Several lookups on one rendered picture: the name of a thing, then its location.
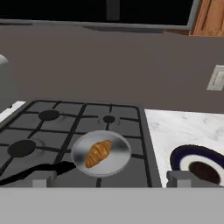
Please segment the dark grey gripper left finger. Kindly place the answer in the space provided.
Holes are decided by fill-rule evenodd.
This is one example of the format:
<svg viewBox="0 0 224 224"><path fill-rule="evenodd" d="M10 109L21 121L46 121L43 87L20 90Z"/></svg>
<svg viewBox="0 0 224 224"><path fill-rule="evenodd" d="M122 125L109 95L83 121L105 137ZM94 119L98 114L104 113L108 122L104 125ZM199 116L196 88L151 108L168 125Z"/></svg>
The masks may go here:
<svg viewBox="0 0 224 224"><path fill-rule="evenodd" d="M35 171L27 178L13 183L12 187L47 188L53 185L57 176L56 171Z"/></svg>

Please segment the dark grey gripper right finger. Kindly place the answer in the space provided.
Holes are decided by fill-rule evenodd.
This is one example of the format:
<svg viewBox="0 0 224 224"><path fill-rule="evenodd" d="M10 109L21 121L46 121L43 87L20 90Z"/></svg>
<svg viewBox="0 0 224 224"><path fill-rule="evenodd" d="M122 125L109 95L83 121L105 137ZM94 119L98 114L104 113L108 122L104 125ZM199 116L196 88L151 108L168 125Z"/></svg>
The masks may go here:
<svg viewBox="0 0 224 224"><path fill-rule="evenodd" d="M216 187L216 184L197 178L190 171L168 171L167 187L190 188L190 187Z"/></svg>

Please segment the golden brown croissant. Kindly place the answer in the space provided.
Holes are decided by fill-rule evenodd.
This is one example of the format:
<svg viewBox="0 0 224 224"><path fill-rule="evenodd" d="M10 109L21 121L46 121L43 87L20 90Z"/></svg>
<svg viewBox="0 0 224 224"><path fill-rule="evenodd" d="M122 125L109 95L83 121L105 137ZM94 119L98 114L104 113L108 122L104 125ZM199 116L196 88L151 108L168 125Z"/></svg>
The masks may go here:
<svg viewBox="0 0 224 224"><path fill-rule="evenodd" d="M98 165L102 160L109 156L112 149L112 142L110 140L104 140L94 143L86 156L85 166L92 168Z"/></svg>

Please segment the blue and white plate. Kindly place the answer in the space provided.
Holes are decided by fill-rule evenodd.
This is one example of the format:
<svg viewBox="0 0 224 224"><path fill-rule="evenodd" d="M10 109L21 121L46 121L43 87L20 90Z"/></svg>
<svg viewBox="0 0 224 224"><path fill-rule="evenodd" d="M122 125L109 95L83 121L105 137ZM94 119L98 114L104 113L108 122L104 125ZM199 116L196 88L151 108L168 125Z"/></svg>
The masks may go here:
<svg viewBox="0 0 224 224"><path fill-rule="evenodd" d="M202 162L212 166L220 175L218 186L224 186L224 156L205 146L187 144L175 148L170 155L173 171L189 171L192 162Z"/></svg>

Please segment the dark brown round food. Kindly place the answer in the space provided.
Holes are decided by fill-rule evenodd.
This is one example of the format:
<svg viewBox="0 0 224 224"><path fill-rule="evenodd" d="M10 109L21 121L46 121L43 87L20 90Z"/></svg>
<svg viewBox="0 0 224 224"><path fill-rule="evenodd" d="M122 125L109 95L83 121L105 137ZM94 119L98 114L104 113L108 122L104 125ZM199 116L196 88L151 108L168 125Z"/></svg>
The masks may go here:
<svg viewBox="0 0 224 224"><path fill-rule="evenodd" d="M218 172L208 164L192 162L189 165L189 171L199 179L203 179L217 185L221 182L221 177Z"/></svg>

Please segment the grey gas hob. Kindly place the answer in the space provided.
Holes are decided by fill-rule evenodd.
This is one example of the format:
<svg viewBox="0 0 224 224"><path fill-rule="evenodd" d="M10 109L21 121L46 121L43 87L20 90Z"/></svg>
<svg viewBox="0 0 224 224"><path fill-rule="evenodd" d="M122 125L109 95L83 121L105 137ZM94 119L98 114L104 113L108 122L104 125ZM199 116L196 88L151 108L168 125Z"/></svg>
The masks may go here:
<svg viewBox="0 0 224 224"><path fill-rule="evenodd" d="M36 165L71 162L76 140L113 131L130 144L131 158L117 174L93 178L74 169L51 187L159 187L161 180L144 111L113 103L36 100L0 122L0 180Z"/></svg>

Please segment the grey rounded appliance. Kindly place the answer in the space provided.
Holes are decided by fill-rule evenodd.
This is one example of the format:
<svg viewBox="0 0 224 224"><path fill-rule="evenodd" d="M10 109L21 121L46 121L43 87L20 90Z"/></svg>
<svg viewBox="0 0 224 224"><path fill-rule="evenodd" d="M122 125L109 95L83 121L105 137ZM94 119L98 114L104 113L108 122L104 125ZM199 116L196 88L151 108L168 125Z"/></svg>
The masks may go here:
<svg viewBox="0 0 224 224"><path fill-rule="evenodd" d="M9 61L0 54L0 113L18 99L18 90Z"/></svg>

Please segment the black and grey range hood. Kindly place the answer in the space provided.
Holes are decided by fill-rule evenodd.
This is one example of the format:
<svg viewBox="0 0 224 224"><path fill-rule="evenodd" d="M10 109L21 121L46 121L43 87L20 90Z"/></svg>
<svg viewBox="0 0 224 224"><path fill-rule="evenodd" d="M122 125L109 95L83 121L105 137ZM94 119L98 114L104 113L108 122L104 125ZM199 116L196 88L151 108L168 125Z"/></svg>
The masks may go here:
<svg viewBox="0 0 224 224"><path fill-rule="evenodd" d="M200 0L0 0L0 24L118 32L189 31Z"/></svg>

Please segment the pale wall switch plate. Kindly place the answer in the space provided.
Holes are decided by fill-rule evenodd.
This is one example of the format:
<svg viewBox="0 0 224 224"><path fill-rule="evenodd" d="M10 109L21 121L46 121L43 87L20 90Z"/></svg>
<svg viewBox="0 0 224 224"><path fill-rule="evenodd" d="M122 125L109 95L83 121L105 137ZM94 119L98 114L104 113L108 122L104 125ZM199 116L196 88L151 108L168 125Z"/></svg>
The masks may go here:
<svg viewBox="0 0 224 224"><path fill-rule="evenodd" d="M224 66L216 65L207 85L209 91L221 91L224 88Z"/></svg>

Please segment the wooden wall cupboard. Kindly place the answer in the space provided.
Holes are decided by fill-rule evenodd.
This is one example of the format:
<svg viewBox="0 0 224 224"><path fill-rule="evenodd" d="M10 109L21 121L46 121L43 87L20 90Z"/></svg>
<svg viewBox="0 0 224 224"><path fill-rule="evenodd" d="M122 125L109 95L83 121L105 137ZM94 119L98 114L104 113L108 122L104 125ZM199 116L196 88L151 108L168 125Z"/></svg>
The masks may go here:
<svg viewBox="0 0 224 224"><path fill-rule="evenodd" d="M224 37L224 0L200 0L190 36Z"/></svg>

